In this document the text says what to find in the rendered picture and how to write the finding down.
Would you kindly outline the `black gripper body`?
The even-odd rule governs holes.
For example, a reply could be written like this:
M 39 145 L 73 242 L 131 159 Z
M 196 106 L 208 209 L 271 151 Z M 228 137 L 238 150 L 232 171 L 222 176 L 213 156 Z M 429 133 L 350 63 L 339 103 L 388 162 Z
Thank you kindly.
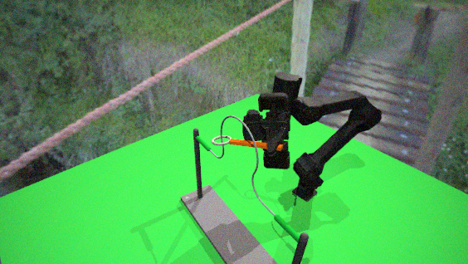
M 270 110 L 266 112 L 266 120 L 284 120 L 288 122 L 288 134 L 282 140 L 290 138 L 290 111 L 289 96 L 284 92 L 263 93 L 258 98 L 259 111 Z M 268 157 L 267 152 L 263 154 L 264 167 L 266 169 L 289 169 L 290 151 L 279 153 L 274 157 Z

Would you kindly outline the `orange handle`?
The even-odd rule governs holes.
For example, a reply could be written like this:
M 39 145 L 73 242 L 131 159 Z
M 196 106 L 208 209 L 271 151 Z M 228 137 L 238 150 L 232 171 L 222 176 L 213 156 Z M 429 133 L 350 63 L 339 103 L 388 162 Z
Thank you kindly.
M 229 139 L 227 142 L 224 143 L 216 143 L 214 140 L 220 139 L 221 136 L 217 136 L 212 139 L 212 144 L 214 145 L 226 145 L 226 144 L 234 144 L 234 145 L 240 145 L 240 146 L 246 146 L 246 147 L 253 147 L 255 148 L 253 141 L 249 140 L 241 140 L 241 139 L 232 139 L 230 136 L 223 135 L 222 138 L 227 138 Z M 263 142 L 256 142 L 256 147 L 259 149 L 267 149 L 267 144 Z M 281 151 L 283 149 L 283 144 L 280 144 L 276 150 Z

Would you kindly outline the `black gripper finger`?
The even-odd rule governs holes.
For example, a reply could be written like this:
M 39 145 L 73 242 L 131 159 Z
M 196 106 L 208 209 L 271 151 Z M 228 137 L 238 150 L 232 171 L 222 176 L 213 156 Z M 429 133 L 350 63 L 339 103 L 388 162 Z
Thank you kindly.
M 288 134 L 288 122 L 284 120 L 263 120 L 261 133 L 266 136 L 267 153 L 273 153 Z
M 266 140 L 262 140 L 261 142 L 266 143 Z M 281 151 L 275 150 L 273 153 L 267 153 L 268 157 L 274 157 L 279 153 L 287 153 L 289 151 L 289 141 L 282 141 L 280 144 L 283 144 L 283 149 Z M 263 149 L 267 152 L 267 149 Z

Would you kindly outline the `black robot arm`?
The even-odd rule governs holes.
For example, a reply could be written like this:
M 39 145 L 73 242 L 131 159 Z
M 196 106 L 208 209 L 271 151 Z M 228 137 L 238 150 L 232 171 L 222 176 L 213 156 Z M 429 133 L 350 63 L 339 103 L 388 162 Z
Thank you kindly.
M 359 132 L 372 129 L 382 119 L 381 110 L 373 106 L 365 95 L 356 90 L 321 99 L 298 96 L 302 77 L 278 72 L 275 74 L 273 92 L 284 92 L 289 96 L 290 119 L 293 116 L 301 125 L 310 125 L 323 115 L 352 110 L 348 121 L 343 124 L 315 152 L 304 152 L 293 164 L 294 172 L 300 177 L 294 194 L 306 202 L 317 194 L 324 182 L 320 177 L 324 164 L 337 154 Z M 261 133 L 260 122 L 263 115 L 258 110 L 248 110 L 243 122 L 250 130 L 255 141 L 265 140 Z

